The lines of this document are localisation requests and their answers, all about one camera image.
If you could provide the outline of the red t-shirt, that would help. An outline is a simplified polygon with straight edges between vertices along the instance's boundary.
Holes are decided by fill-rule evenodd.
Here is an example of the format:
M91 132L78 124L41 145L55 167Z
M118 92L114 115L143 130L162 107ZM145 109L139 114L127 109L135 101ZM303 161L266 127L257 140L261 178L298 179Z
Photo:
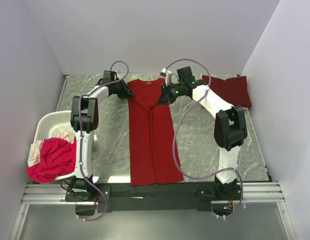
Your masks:
M130 183L133 186L183 181L178 171L178 150L173 146L174 128L168 105L159 105L163 78L135 79L128 87Z

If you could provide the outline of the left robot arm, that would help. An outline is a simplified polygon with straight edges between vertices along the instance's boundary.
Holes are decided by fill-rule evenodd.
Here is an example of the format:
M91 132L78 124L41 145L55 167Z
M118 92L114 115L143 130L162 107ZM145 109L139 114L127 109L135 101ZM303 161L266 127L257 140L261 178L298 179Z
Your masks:
M125 81L118 78L116 72L106 70L89 93L75 96L72 100L70 124L75 131L76 161L66 190L67 202L92 201L101 195L101 190L92 180L92 143L99 123L98 104L111 95L117 95L120 99L135 96Z

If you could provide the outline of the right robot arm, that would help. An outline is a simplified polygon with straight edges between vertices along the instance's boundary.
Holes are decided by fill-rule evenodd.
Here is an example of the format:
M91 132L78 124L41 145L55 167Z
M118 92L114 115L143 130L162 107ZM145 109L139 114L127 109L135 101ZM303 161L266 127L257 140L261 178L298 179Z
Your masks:
M237 171L238 156L248 132L244 109L234 106L219 95L211 87L210 74L202 79L195 79L189 66L177 70L178 82L172 83L172 72L163 68L160 76L165 78L161 86L160 105L170 105L178 97L187 96L204 107L215 119L214 140L219 146L218 170L212 173L214 187L211 190L198 192L199 196L207 195L216 199L230 199L235 193L241 193L240 174Z

